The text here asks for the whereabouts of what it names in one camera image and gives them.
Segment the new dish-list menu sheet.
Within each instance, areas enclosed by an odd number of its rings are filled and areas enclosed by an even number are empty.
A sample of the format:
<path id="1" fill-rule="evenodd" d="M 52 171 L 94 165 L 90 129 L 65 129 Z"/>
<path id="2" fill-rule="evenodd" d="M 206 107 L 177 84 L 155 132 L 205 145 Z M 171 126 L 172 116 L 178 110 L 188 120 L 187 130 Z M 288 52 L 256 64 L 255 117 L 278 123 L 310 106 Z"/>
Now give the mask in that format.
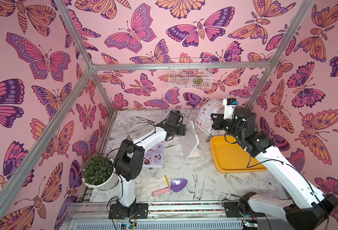
<path id="1" fill-rule="evenodd" d="M 215 114 L 223 107 L 223 100 L 214 98 L 204 103 L 201 106 L 195 119 L 195 126 L 208 136 L 211 134 L 213 121 L 211 114 Z"/>

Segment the clear acrylic menu holder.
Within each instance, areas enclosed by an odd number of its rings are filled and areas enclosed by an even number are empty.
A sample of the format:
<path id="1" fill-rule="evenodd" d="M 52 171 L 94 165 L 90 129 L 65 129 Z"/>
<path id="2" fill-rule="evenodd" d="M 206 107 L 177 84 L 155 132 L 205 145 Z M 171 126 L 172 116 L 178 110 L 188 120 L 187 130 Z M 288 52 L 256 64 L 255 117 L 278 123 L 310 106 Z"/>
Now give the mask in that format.
<path id="1" fill-rule="evenodd" d="M 184 160 L 200 156 L 198 151 L 198 145 L 200 141 L 198 135 L 195 132 L 195 126 L 192 121 L 186 125 L 185 135 L 181 136 L 179 140 Z"/>

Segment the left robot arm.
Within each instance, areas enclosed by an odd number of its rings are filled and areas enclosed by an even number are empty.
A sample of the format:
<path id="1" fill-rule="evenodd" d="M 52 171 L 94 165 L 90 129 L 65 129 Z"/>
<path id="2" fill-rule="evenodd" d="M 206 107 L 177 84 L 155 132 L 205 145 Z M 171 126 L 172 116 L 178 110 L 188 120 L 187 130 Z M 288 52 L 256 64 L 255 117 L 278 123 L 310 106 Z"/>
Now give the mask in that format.
<path id="1" fill-rule="evenodd" d="M 154 124 L 154 129 L 136 139 L 125 139 L 114 159 L 115 173 L 121 179 L 121 195 L 117 200 L 118 214 L 131 218 L 136 212 L 135 179 L 140 174 L 145 153 L 160 142 L 171 140 L 174 136 L 184 136 L 186 126 L 182 123 L 183 115 L 172 110 L 161 122 Z"/>

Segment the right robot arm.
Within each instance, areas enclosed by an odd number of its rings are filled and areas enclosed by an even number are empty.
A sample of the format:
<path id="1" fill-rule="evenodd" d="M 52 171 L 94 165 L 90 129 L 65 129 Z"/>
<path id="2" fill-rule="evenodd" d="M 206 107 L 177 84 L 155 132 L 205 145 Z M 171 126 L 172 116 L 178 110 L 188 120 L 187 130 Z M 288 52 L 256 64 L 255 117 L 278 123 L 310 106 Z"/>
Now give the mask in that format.
<path id="1" fill-rule="evenodd" d="M 239 199 L 242 216 L 263 213 L 287 221 L 295 230 L 314 230 L 329 221 L 338 198 L 317 189 L 284 157 L 270 137 L 256 130 L 256 115 L 250 109 L 226 106 L 223 114 L 212 113 L 211 119 L 213 129 L 235 138 L 235 143 L 265 166 L 290 195 L 290 199 L 283 200 L 248 192 Z"/>

